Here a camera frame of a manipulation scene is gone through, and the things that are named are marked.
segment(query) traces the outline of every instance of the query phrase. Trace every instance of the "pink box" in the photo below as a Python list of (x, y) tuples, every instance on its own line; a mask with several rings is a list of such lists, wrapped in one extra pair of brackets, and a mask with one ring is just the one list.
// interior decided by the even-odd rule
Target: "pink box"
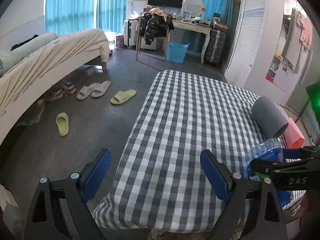
[(284, 138), (287, 142), (287, 147), (289, 149), (296, 149), (303, 146), (304, 143), (304, 136), (302, 135), (301, 131), (299, 130), (296, 123), (292, 120), (292, 118), (287, 118), (288, 127), (284, 131)]

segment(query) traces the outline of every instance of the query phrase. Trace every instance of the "white bed sheet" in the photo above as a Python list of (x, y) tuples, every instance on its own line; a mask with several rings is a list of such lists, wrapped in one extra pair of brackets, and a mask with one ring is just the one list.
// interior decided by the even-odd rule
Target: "white bed sheet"
[(86, 29), (60, 36), (31, 53), (0, 78), (0, 117), (10, 103), (49, 70), (72, 56), (96, 49), (100, 49), (101, 61), (107, 62), (109, 42), (101, 29)]

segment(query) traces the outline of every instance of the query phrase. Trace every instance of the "plastic water bottle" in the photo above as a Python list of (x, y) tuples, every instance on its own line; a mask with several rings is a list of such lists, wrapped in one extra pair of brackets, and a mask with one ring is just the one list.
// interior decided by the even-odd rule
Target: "plastic water bottle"
[[(252, 147), (248, 154), (251, 154), (253, 159), (259, 158), (267, 161), (284, 162), (283, 150), (281, 148), (281, 144), (275, 138), (265, 140), (259, 143), (258, 145)], [(248, 166), (247, 166), (249, 179), (261, 181), (260, 174), (256, 174), (255, 172), (251, 171), (251, 168), (250, 168), (251, 161), (252, 159), (248, 161)], [(282, 207), (284, 207), (290, 202), (292, 197), (291, 191), (277, 190), (277, 193), (278, 193), (278, 197)]]

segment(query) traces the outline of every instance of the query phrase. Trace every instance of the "white door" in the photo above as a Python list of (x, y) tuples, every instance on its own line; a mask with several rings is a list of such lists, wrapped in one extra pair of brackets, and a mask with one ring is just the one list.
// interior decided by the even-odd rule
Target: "white door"
[(260, 44), (266, 0), (242, 0), (233, 51), (225, 77), (229, 84), (243, 87)]
[(264, 26), (250, 73), (243, 86), (259, 96), (281, 104), (285, 91), (266, 80), (274, 58), (283, 22), (284, 0), (266, 0)]

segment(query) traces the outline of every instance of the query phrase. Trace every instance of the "bed leg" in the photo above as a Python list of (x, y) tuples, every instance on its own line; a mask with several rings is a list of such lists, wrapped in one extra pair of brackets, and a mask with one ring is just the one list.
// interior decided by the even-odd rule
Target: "bed leg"
[(107, 62), (102, 62), (102, 71), (105, 72), (107, 71), (109, 68), (108, 68), (108, 63)]

